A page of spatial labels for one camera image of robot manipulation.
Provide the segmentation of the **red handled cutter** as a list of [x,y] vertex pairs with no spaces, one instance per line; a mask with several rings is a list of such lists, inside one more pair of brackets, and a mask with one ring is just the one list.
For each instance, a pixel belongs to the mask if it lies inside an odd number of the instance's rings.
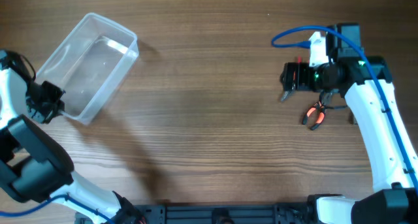
[[280,75],[280,82],[283,86],[283,93],[280,98],[281,102],[287,100],[296,90],[297,72],[301,61],[302,58],[298,56],[294,62],[286,63],[283,68],[283,72]]

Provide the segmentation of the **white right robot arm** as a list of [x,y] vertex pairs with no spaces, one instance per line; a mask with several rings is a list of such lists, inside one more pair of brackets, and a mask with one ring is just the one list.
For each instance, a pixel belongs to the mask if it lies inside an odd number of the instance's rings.
[[373,193],[360,200],[338,194],[310,195],[303,204],[280,210],[299,223],[416,223],[417,154],[399,113],[393,78],[382,57],[366,56],[357,24],[308,26],[311,37],[298,43],[310,59],[290,62],[280,76],[282,99],[296,91],[319,94],[303,116],[317,129],[335,95],[344,99],[359,127],[372,169]]

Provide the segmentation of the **clear plastic container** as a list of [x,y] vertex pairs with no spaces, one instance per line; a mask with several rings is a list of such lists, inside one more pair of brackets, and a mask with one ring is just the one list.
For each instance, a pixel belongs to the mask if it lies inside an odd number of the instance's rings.
[[135,64],[137,35],[96,13],[86,14],[37,72],[36,82],[63,89],[61,113],[90,124]]

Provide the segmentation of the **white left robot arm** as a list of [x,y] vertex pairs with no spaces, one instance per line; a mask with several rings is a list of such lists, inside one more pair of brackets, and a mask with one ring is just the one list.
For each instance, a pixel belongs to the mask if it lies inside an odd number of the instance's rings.
[[62,113],[64,90],[35,80],[25,56],[1,50],[1,189],[17,202],[38,203],[27,211],[1,215],[25,216],[54,202],[93,223],[146,223],[145,215],[126,198],[79,175],[69,154],[39,127]]

